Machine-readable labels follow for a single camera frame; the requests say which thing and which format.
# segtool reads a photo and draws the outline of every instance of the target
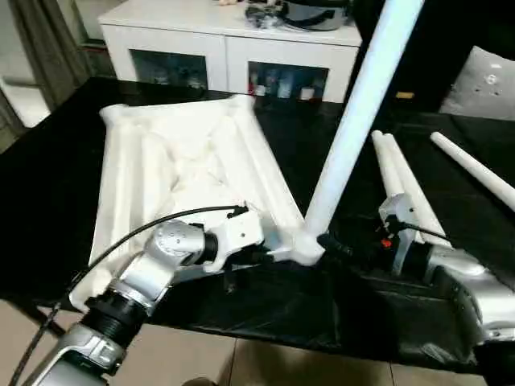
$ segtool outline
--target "item on cabinet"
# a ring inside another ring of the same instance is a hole
[[[331,31],[345,24],[349,9],[349,0],[284,0],[278,16],[293,27]]]
[[[276,6],[251,4],[245,10],[245,17],[256,28],[266,29],[282,24]]]
[[[221,6],[232,6],[241,1],[242,0],[218,0],[218,4],[220,4]]]

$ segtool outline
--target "tile floor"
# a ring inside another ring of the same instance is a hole
[[[58,315],[69,327],[78,314]],[[36,326],[0,302],[0,384],[10,373]],[[46,337],[29,368],[55,340]],[[397,364],[350,359],[268,343],[144,326],[133,341],[126,361],[111,381],[114,386],[180,386],[206,377],[220,386],[483,386],[478,376],[456,375]]]
[[[36,126],[50,113],[39,88],[4,84],[2,89],[26,127]]]

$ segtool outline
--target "white plastic tube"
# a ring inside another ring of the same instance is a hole
[[[434,132],[431,135],[431,141],[459,163],[480,183],[485,185],[503,203],[508,205],[512,211],[515,211],[515,189],[511,185],[444,135]]]
[[[392,197],[404,193],[402,182],[398,176],[392,156],[389,153],[388,146],[383,138],[383,133],[379,130],[374,130],[372,132],[372,141],[373,147],[376,150],[377,162],[379,163],[383,184],[385,185],[386,196]]]
[[[307,209],[306,234],[317,237],[328,230],[423,4],[424,0],[385,1]]]
[[[426,195],[422,191],[422,188],[418,184],[413,171],[410,169],[410,165],[406,161],[401,148],[395,141],[392,134],[385,134],[383,141],[388,147],[389,153],[392,156],[395,168],[397,169],[398,176],[402,181],[404,191],[410,195],[411,202],[413,203],[415,215],[418,219],[418,225],[422,228],[428,229],[433,232],[437,232],[445,236],[442,225],[440,224],[438,217],[436,217],[433,208],[427,201]],[[422,233],[422,238],[432,244],[444,245],[451,248],[451,243],[436,236],[431,236],[426,233]]]

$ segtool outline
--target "black cable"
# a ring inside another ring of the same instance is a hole
[[[438,238],[443,239],[443,240],[447,240],[451,244],[455,244],[455,242],[453,242],[449,237],[443,235],[442,233],[433,232],[430,229],[421,228],[421,227],[419,227],[418,225],[415,225],[415,224],[410,224],[410,223],[405,223],[403,221],[400,221],[398,226],[401,227],[401,229],[407,229],[407,228],[408,229],[413,229],[415,231],[419,231],[419,232],[422,232],[422,233],[426,233],[428,235],[432,235],[432,236],[438,237]]]
[[[145,225],[142,225],[141,227],[134,229],[132,232],[127,233],[125,236],[123,236],[119,241],[111,245],[109,248],[107,248],[103,253],[100,254],[100,256],[88,267],[82,269],[73,279],[72,282],[69,284],[69,286],[64,291],[63,297],[52,307],[50,313],[47,316],[47,319],[41,324],[38,331],[35,333],[34,338],[32,338],[30,344],[27,346],[27,349],[23,353],[22,358],[20,359],[18,366],[14,370],[13,376],[10,378],[9,386],[16,386],[18,384],[19,378],[23,373],[23,370],[25,369],[27,362],[32,356],[32,353],[34,352],[34,349],[38,345],[39,341],[43,337],[46,329],[50,325],[50,323],[54,320],[54,317],[59,312],[62,304],[68,300],[68,296],[73,291],[75,286],[81,281],[88,273],[90,273],[97,265],[99,265],[112,251],[114,251],[116,248],[118,248],[120,245],[124,244],[128,239],[131,239],[132,237],[136,236],[137,234],[146,231],[148,228],[152,228],[157,224],[161,224],[168,220],[176,219],[177,217],[183,217],[183,216],[189,216],[194,215],[196,213],[202,213],[205,211],[237,211],[241,210],[242,207],[239,207],[237,205],[231,205],[231,206],[224,206],[224,207],[200,207],[198,209],[191,209],[189,211],[180,211],[179,213],[175,213],[173,215],[168,215],[161,217],[159,219],[153,220],[150,223],[147,223]]]

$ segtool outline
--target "wall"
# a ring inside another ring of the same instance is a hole
[[[0,76],[7,82],[34,84],[34,75],[10,12],[9,0],[0,0]]]

